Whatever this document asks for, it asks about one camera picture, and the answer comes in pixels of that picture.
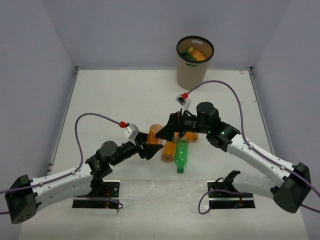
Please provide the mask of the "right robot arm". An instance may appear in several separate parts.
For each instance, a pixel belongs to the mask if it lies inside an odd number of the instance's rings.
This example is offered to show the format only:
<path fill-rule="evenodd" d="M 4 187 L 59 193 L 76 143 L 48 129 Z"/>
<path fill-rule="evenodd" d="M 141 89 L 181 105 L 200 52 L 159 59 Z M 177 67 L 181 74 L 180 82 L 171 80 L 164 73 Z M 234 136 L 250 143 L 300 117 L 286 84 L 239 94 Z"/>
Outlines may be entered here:
<path fill-rule="evenodd" d="M 257 194 L 272 199 L 286 212 L 296 213 L 311 191 L 310 170 L 305 164 L 294 165 L 245 140 L 238 129 L 221 121 L 218 109 L 210 102 L 199 103 L 196 115 L 171 113 L 155 136 L 172 142 L 175 134 L 183 137 L 188 132 L 205 134 L 213 147 L 242 159 L 265 176 L 251 178 L 232 171 L 223 181 L 227 196 L 241 192 Z"/>

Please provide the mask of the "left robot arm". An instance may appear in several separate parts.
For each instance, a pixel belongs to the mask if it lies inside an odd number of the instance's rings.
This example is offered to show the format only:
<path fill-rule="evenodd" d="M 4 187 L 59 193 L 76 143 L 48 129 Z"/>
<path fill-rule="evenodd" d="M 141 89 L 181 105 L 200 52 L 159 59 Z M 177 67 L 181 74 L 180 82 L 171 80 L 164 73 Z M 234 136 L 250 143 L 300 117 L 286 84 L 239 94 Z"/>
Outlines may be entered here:
<path fill-rule="evenodd" d="M 134 140 L 121 145 L 104 142 L 93 156 L 71 169 L 33 179 L 22 175 L 5 193 L 11 223 L 23 223 L 40 210 L 73 197 L 112 202 L 103 181 L 112 167 L 134 155 L 150 160 L 162 148 L 162 144 L 147 143 L 147 134 L 139 132 Z"/>

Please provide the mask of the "orange bottle floral label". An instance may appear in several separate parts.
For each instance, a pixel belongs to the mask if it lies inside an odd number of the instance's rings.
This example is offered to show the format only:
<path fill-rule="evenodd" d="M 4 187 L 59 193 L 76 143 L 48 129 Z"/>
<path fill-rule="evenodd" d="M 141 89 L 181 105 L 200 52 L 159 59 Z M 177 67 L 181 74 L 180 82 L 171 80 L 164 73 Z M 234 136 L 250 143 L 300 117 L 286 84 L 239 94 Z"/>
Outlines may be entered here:
<path fill-rule="evenodd" d="M 153 124 L 149 128 L 149 133 L 147 136 L 147 143 L 152 145 L 161 145 L 163 140 L 161 138 L 156 137 L 156 133 L 158 133 L 163 128 L 160 124 Z"/>

